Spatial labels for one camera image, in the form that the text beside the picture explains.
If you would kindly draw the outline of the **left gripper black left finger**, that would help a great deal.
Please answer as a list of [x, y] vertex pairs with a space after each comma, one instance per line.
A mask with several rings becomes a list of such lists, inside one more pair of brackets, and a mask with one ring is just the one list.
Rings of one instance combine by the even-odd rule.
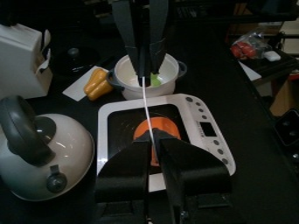
[[95, 191], [98, 203], [146, 199], [151, 155], [153, 141], [147, 131], [100, 169]]

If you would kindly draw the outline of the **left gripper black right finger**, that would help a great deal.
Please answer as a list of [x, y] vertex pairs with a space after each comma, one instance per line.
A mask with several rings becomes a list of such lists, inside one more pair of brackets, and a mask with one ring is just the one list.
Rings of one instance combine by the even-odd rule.
[[225, 206], [231, 183], [223, 162], [166, 131], [155, 129], [154, 140], [171, 204], [195, 201], [201, 206]]

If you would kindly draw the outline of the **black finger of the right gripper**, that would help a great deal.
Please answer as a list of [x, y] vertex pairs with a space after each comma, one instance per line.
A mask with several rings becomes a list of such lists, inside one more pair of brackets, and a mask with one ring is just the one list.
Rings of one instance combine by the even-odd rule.
[[134, 11], [130, 0], [116, 0], [112, 3], [112, 14], [116, 28], [126, 45], [126, 52], [139, 76], [139, 49], [137, 44], [137, 27], [134, 24]]
[[169, 0], [150, 0], [150, 54], [153, 73], [158, 74], [165, 61], [165, 27], [169, 15]]

